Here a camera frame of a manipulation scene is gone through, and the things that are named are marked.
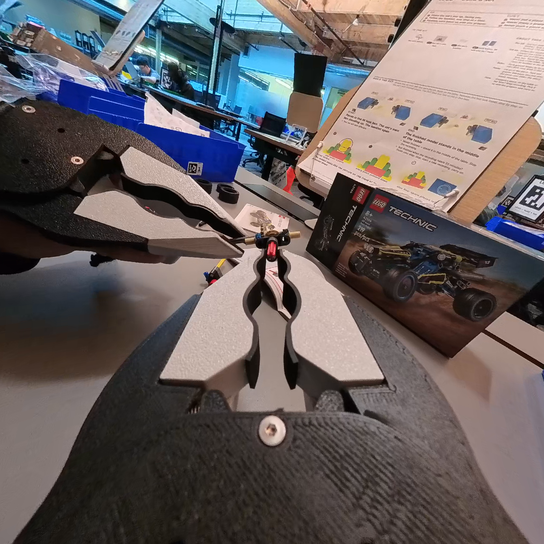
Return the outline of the small car cover booklet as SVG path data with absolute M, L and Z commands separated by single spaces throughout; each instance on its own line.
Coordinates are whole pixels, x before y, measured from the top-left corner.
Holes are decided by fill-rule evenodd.
M 289 226 L 289 217 L 248 203 L 235 217 L 235 221 L 245 231 L 252 234 L 261 233 L 262 228 L 265 233 L 268 231 L 280 233 Z

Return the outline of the cardboard sign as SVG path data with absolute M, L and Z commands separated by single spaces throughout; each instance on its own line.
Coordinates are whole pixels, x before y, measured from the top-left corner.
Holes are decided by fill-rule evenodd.
M 320 96 L 293 91 L 289 97 L 287 125 L 303 127 L 309 133 L 316 133 L 320 126 L 323 100 Z

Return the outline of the blue plastic bin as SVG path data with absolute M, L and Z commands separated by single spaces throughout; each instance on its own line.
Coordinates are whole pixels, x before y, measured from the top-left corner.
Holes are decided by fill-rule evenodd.
M 217 132 L 208 137 L 139 123 L 137 132 L 150 140 L 189 176 L 212 183 L 235 180 L 245 146 Z
M 506 237 L 512 241 L 541 250 L 543 248 L 543 230 L 523 225 L 513 220 L 495 216 L 486 223 L 490 232 Z
M 100 90 L 62 79 L 57 102 L 84 114 L 94 114 L 122 126 L 138 126 L 145 120 L 145 100 L 117 90 Z

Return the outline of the open instruction booklet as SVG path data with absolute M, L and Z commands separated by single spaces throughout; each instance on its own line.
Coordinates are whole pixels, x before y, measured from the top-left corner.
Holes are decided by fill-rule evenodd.
M 275 263 L 267 263 L 264 275 L 264 284 L 270 291 L 275 306 L 280 315 L 288 321 L 291 318 L 289 311 L 283 305 L 283 282 L 279 278 L 278 266 Z

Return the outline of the tilted display board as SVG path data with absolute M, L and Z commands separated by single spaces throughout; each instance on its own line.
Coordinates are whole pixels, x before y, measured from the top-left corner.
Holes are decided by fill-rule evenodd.
M 135 47 L 145 37 L 145 26 L 163 3 L 164 1 L 136 1 L 130 7 L 102 51 L 92 61 L 99 74 L 115 76 L 122 70 Z

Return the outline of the white papers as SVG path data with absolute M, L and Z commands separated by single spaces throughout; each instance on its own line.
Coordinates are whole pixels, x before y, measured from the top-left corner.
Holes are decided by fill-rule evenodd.
M 166 128 L 186 134 L 197 135 L 204 138 L 210 137 L 210 132 L 200 127 L 200 124 L 173 109 L 169 113 L 150 93 L 146 92 L 144 107 L 144 123 L 151 126 Z

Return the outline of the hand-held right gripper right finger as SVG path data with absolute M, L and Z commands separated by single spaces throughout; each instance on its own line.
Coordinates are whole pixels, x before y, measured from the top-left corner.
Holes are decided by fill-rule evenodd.
M 346 298 L 311 261 L 281 252 L 282 305 L 289 314 L 283 369 L 306 394 L 382 385 L 384 374 Z

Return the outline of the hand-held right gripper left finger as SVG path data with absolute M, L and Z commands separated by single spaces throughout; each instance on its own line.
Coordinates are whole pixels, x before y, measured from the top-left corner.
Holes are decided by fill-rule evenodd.
M 260 373 L 255 310 L 262 302 L 262 251 L 250 249 L 241 262 L 205 289 L 160 375 L 169 385 L 236 396 L 254 389 Z

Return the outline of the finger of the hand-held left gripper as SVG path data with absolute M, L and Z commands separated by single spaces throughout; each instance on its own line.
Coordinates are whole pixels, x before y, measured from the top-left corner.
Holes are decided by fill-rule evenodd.
M 75 214 L 146 238 L 153 255 L 221 259 L 240 258 L 244 253 L 220 234 L 147 211 L 136 198 L 118 190 L 85 197 Z
M 175 208 L 183 217 L 203 221 L 230 238 L 244 229 L 186 173 L 128 147 L 120 156 L 123 191 L 144 201 L 158 201 Z

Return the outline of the grey beam yellow axle assembly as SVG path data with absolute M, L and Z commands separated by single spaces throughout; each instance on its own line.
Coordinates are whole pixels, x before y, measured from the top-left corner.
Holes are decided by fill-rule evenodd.
M 221 259 L 216 266 L 214 266 L 210 271 L 203 273 L 206 283 L 208 286 L 211 286 L 215 282 L 219 281 L 223 276 L 222 267 L 228 262 L 228 259 Z

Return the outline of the clear plastic bag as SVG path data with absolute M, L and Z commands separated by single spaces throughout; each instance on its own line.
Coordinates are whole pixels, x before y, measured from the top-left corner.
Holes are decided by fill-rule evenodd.
M 1 102 L 14 103 L 39 96 L 56 101 L 63 81 L 94 90 L 108 90 L 99 76 L 55 57 L 1 51 Z

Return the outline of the long wooden table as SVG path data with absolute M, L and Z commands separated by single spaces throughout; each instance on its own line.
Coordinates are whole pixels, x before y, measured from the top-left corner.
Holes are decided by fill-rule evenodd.
M 290 160 L 296 161 L 306 151 L 301 145 L 255 129 L 245 128 L 244 133 L 255 140 L 255 149 L 260 149 L 263 153 L 274 153 L 280 157 L 287 157 Z

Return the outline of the lego set box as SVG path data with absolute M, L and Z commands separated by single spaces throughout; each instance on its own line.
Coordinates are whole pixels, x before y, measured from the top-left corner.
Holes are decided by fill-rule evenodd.
M 338 173 L 307 252 L 453 357 L 543 280 L 543 257 Z

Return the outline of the instruction poster board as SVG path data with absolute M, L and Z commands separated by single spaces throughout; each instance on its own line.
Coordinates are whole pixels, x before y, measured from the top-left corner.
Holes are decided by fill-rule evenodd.
M 543 1 L 430 1 L 300 163 L 448 211 L 543 104 Z

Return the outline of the tan gear red axle assembly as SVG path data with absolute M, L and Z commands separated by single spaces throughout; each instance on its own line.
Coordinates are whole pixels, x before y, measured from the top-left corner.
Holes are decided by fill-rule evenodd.
M 268 262 L 275 262 L 279 256 L 279 248 L 287 246 L 293 239 L 299 239 L 301 232 L 290 231 L 283 229 L 282 231 L 264 230 L 249 237 L 238 237 L 228 239 L 228 242 L 235 244 L 254 245 L 256 248 L 263 250 Z

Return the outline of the black square panel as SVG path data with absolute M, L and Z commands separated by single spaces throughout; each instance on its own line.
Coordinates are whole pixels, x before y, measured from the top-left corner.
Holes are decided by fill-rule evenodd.
M 295 52 L 293 92 L 320 98 L 327 63 L 326 56 Z

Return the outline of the black white marker sign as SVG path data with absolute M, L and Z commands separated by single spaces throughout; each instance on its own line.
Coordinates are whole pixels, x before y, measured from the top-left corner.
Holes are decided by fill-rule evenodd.
M 505 213 L 519 223 L 543 230 L 543 175 L 534 175 Z

